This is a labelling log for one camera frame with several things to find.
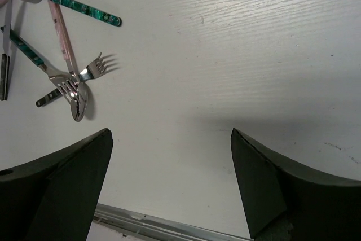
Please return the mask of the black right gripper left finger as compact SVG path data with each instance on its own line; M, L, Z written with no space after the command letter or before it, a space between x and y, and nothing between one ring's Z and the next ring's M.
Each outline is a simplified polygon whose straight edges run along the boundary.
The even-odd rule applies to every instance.
M102 129L1 171L1 240L86 240L112 154Z

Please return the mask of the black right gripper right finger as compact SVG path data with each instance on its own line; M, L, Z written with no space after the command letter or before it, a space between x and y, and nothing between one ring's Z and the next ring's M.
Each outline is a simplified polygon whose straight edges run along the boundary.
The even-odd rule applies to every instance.
M301 164L237 129L231 153L252 240L360 240L360 181Z

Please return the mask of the dark-handled steel knife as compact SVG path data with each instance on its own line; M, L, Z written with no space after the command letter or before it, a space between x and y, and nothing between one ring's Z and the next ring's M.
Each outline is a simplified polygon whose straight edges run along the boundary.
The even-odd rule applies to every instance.
M1 101L7 100L8 97L8 78L10 69L10 30L12 21L12 4L13 0L8 0L5 14L3 30L3 54L1 59Z

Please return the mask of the dark-handled steel fork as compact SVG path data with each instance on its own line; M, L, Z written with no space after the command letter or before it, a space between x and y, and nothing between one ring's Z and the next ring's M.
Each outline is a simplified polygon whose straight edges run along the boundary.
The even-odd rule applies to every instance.
M98 57L91 61L80 73L79 77L80 80L85 82L88 80L97 79L109 72L114 71L116 68L113 66L116 65L116 59L114 55L106 55L102 56L102 53L98 55ZM58 99L61 97L61 93L58 89L54 89L41 99L36 101L36 106L38 108L46 106L47 104L51 103L53 100Z

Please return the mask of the pink-handled steel spoon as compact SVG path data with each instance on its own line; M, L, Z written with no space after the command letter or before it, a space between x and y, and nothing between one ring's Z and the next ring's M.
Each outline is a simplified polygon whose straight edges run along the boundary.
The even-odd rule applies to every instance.
M88 104L88 91L85 83L81 82L78 76L78 67L76 58L72 49L71 41L69 39L68 31L65 26L63 14L60 6L57 3L48 0L52 20L55 25L57 35L59 37L60 48L63 58L67 64L70 73L70 81L63 86L65 90L65 97L71 105L71 113L76 122L80 122L86 111Z

